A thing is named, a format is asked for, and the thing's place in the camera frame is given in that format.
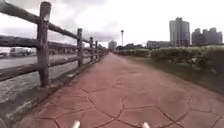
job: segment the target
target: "fence rail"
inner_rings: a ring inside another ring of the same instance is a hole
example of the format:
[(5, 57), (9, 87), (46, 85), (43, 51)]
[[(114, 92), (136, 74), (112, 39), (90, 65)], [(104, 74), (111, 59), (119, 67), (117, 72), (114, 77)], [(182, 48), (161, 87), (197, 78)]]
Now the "fence rail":
[[(0, 36), (0, 47), (29, 47), (37, 50), (37, 63), (22, 65), (1, 70), (0, 81), (11, 79), (27, 73), (39, 72), (41, 87), (50, 85), (49, 67), (63, 65), (66, 63), (78, 61), (78, 67), (83, 65), (84, 58), (90, 58), (95, 61), (107, 53), (107, 49), (98, 46), (98, 41), (90, 37), (89, 40), (82, 37), (82, 29), (77, 29), (77, 34), (73, 34), (49, 22), (51, 3), (42, 2), (40, 5), (40, 16), (36, 16), (28, 11), (21, 9), (9, 3), (0, 3), (0, 12), (14, 16), (37, 25), (37, 39), (29, 39), (13, 36)], [(48, 41), (48, 30), (58, 32), (62, 35), (72, 37), (77, 40), (77, 45), (62, 44)], [(83, 42), (90, 44), (90, 47), (83, 47)], [(78, 51), (76, 57), (64, 58), (59, 60), (49, 60), (50, 49), (68, 49)], [(84, 56), (83, 51), (87, 50), (90, 55)]]

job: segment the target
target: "stamped concrete path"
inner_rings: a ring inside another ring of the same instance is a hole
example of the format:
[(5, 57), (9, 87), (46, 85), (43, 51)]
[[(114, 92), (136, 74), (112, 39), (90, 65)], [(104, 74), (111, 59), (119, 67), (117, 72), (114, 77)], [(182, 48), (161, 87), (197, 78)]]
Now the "stamped concrete path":
[(224, 98), (109, 54), (40, 104), (18, 128), (224, 128)]

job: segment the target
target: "hedge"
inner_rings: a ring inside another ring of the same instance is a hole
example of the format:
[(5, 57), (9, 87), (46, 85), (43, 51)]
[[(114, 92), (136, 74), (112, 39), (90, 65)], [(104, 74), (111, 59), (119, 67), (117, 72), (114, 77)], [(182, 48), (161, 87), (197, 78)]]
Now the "hedge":
[(224, 71), (224, 47), (222, 46), (156, 49), (151, 52), (151, 58), (170, 63), (188, 63), (216, 72)]
[(119, 55), (124, 56), (138, 56), (138, 57), (146, 57), (149, 55), (149, 50), (147, 49), (133, 49), (133, 50), (124, 50), (124, 51), (117, 51)]

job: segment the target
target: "grass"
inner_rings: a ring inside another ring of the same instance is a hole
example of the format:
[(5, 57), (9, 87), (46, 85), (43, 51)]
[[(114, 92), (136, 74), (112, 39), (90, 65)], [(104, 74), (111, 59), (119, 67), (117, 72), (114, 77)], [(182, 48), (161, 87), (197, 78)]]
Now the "grass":
[(212, 74), (206, 70), (200, 70), (197, 67), (191, 66), (189, 64), (171, 64), (165, 62), (156, 62), (150, 58), (142, 57), (125, 57), (136, 63), (150, 65), (167, 73), (176, 75), (184, 80), (195, 83), (205, 87), (211, 91), (217, 92), (224, 95), (224, 75), (223, 74)]

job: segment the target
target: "bush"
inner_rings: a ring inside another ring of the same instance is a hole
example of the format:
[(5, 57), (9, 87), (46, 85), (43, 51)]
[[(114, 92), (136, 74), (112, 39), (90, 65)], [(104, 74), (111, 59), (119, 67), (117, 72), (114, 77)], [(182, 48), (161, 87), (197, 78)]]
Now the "bush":
[(117, 51), (116, 54), (124, 56), (145, 57), (149, 55), (149, 51), (147, 49), (133, 49), (133, 50)]
[(152, 59), (169, 63), (188, 63), (201, 69), (224, 71), (224, 47), (163, 48), (151, 52)]

